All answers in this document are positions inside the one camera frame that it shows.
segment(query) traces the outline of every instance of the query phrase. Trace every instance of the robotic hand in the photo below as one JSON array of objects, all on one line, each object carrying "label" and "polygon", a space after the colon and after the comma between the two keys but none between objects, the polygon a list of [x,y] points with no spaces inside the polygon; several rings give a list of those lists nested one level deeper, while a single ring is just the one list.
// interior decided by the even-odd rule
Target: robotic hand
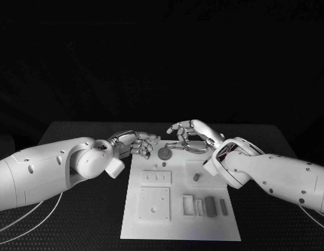
[{"label": "robotic hand", "polygon": [[[239,189],[253,179],[266,193],[285,201],[324,213],[324,167],[302,160],[263,151],[244,139],[224,139],[200,120],[175,123],[166,133],[178,130],[178,143],[169,149],[201,154],[211,149],[213,155],[203,167],[220,175],[226,183]],[[204,141],[190,141],[198,135]]]},{"label": "robotic hand", "polygon": [[116,178],[129,154],[149,159],[155,134],[122,131],[107,140],[77,138],[23,149],[0,160],[0,211],[35,204],[106,170]]}]

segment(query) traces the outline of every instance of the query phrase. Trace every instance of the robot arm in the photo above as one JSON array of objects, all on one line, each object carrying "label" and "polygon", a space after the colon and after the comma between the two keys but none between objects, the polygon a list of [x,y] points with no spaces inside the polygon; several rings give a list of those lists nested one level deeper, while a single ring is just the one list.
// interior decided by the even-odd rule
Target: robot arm
[{"label": "robot arm", "polygon": [[[181,134],[190,131],[194,121],[200,124],[200,128],[208,127],[200,120],[184,121],[172,125],[166,132],[178,130]],[[324,167],[281,155],[265,154],[244,139],[224,140],[223,135],[211,133],[211,130],[211,128],[205,130],[213,136],[205,141],[205,149],[211,148],[214,152],[203,166],[208,173],[213,176],[220,175],[236,189],[253,179],[268,194],[324,213]],[[165,147],[181,150],[194,148],[194,142],[188,141],[185,136],[178,136],[178,139],[181,142]]]},{"label": "robot arm", "polygon": [[116,178],[120,158],[150,156],[158,136],[123,131],[107,140],[77,138],[31,147],[0,160],[0,211],[35,204],[97,177],[106,170]]}]

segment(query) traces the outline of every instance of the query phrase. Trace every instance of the black table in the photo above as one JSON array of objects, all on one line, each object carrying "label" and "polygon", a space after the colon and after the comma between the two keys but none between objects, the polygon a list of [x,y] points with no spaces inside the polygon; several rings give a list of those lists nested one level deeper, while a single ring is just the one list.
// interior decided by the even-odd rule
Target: black table
[{"label": "black table", "polygon": [[[54,122],[39,144],[83,136],[106,139],[133,129],[175,140],[165,131],[172,123]],[[210,124],[227,138],[249,140],[265,153],[295,157],[286,139],[273,125]],[[120,239],[130,160],[117,179],[106,173],[80,183],[62,195],[57,210],[45,223],[23,237],[0,245],[0,250],[324,250],[324,229],[289,202],[268,195],[250,180],[242,189],[229,187],[242,242],[165,241]],[[58,196],[0,233],[0,242],[29,230],[49,214]],[[35,205],[0,212],[0,228]]]}]

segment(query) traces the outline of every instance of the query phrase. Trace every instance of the table surface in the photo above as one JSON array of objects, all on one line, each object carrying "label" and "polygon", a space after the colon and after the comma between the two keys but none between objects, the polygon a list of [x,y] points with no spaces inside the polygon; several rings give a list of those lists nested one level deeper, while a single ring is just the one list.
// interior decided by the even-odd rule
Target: table surface
[{"label": "table surface", "polygon": [[[165,131],[172,123],[146,122],[54,122],[39,145],[83,136],[107,139],[122,130],[158,134],[175,140]],[[242,137],[265,153],[296,157],[286,139],[273,125],[210,124],[227,138]],[[324,250],[324,229],[299,207],[265,193],[253,180],[240,189],[229,187],[242,242],[165,241],[120,239],[130,157],[117,179],[103,173],[68,190],[44,224],[0,250]],[[29,230],[49,214],[58,196],[46,200],[35,212],[0,232],[0,242]],[[0,228],[12,223],[35,205],[0,212]]]}]

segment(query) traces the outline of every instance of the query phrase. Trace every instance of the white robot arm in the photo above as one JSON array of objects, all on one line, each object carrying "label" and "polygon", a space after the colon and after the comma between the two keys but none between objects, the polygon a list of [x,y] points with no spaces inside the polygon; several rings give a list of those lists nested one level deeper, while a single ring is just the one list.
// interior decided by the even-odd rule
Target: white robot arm
[{"label": "white robot arm", "polygon": [[97,177],[106,170],[116,178],[120,158],[149,159],[158,136],[123,131],[107,140],[77,138],[31,147],[0,160],[0,211],[35,204]]},{"label": "white robot arm", "polygon": [[[166,133],[178,130],[178,143],[166,148],[213,155],[204,162],[204,169],[239,189],[253,179],[272,196],[324,213],[324,167],[302,160],[263,151],[244,139],[224,139],[223,134],[200,121],[190,120],[171,126]],[[190,141],[188,135],[205,140]]]}]

